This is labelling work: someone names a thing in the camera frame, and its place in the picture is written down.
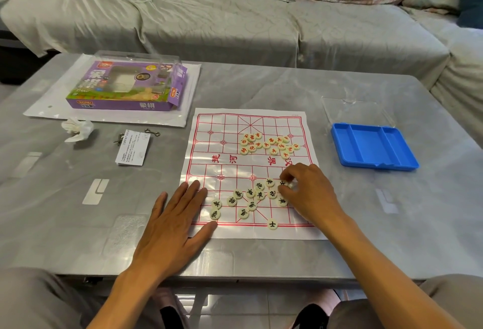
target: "white tissue paper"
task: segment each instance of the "white tissue paper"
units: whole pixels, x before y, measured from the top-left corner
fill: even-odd
[[[78,133],[73,137],[67,138],[64,142],[77,142],[88,139],[89,135],[94,130],[94,125],[90,120],[82,121],[69,118],[65,122],[62,122],[62,128],[64,128],[69,134]]]

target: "blue plastic tray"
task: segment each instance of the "blue plastic tray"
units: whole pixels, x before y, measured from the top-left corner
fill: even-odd
[[[396,128],[335,123],[332,137],[344,166],[411,171],[419,167]]]

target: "chinese chess board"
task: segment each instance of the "chinese chess board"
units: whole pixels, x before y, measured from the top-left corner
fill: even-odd
[[[264,148],[242,155],[240,139],[244,134],[254,133],[262,134],[262,142],[270,137],[288,136],[289,144],[299,144],[300,148],[293,151],[287,159],[283,159],[280,154],[271,155],[271,150]],[[277,199],[266,197],[257,200],[245,195],[248,189],[253,189],[258,182],[265,183],[266,179],[273,179],[275,186],[266,187],[264,192],[277,190],[281,171],[299,162],[318,165],[304,112],[197,108],[181,182],[192,183],[199,180],[201,186],[208,189],[208,196],[192,223],[191,235],[212,220],[212,201],[220,199],[221,215],[214,238],[325,239],[290,204],[280,207]],[[243,191],[244,196],[237,200],[236,206],[230,207],[227,199],[233,195],[235,189]],[[252,201],[257,204],[257,209],[251,211],[248,218],[241,219],[238,209],[247,207]],[[275,230],[268,228],[269,220],[278,224]]]

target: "gray marble tabletop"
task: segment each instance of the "gray marble tabletop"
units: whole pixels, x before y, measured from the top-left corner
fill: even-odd
[[[0,105],[1,266],[117,275],[157,195],[179,184],[194,109],[224,107],[306,112],[343,209],[409,277],[483,276],[483,151],[415,78],[203,63],[187,127],[151,126],[163,147],[153,142],[143,167],[119,167],[112,140],[125,124],[96,123],[88,141],[72,145],[60,121],[22,115],[77,58],[54,57]],[[397,126],[421,167],[343,167],[331,121]],[[109,185],[97,188],[99,204],[84,205],[94,179]],[[178,277],[187,278],[347,282],[353,274],[326,240],[217,239]]]

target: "hand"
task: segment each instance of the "hand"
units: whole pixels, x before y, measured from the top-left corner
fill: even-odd
[[[329,220],[345,215],[332,184],[317,165],[307,166],[299,163],[287,167],[280,174],[281,180],[292,181],[294,178],[299,182],[299,190],[279,186],[278,191],[301,216],[322,232]]]
[[[197,192],[198,188],[198,180],[189,188],[188,183],[182,183],[162,213],[168,194],[161,193],[136,247],[130,268],[147,274],[159,284],[180,271],[211,238],[216,221],[207,223],[193,238],[188,238],[193,217],[207,194],[206,188]]]

